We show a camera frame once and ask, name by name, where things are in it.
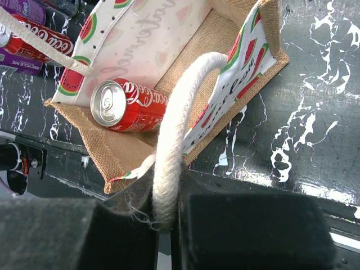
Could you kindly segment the red cola can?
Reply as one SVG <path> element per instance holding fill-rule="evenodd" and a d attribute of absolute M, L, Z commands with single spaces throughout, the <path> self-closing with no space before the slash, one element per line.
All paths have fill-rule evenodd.
<path fill-rule="evenodd" d="M 159 129 L 169 97 L 163 92 L 123 78 L 100 83 L 91 97 L 91 113 L 98 124 L 114 132 Z"/>
<path fill-rule="evenodd" d="M 74 43 L 66 35 L 1 10 L 1 48 L 30 60 L 71 67 Z"/>

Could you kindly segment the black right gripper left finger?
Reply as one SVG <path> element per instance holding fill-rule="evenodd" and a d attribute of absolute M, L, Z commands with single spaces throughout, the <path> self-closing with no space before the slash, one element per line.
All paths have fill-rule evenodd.
<path fill-rule="evenodd" d="M 2 269 L 155 269 L 144 175 L 105 201 L 19 197 L 1 183 Z"/>

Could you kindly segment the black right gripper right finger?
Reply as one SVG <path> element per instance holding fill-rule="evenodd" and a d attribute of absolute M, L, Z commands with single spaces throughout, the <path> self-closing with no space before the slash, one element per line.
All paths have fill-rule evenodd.
<path fill-rule="evenodd" d="M 310 197 L 209 190 L 181 164 L 173 269 L 334 269 L 329 226 Z"/>

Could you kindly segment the purple soda can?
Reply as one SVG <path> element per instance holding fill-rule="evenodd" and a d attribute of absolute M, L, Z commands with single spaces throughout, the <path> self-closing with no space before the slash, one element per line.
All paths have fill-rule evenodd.
<path fill-rule="evenodd" d="M 40 25 L 46 23 L 46 10 L 31 0 L 0 0 L 1 7 L 9 14 L 18 14 Z"/>
<path fill-rule="evenodd" d="M 38 75 L 42 63 L 12 55 L 1 48 L 1 72 L 9 71 L 26 75 Z"/>

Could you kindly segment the black beverage can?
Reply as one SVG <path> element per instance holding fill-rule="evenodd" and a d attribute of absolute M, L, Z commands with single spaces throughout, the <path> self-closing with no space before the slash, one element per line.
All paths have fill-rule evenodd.
<path fill-rule="evenodd" d="M 78 0 L 43 0 L 41 3 L 67 17 L 74 17 L 79 10 Z"/>

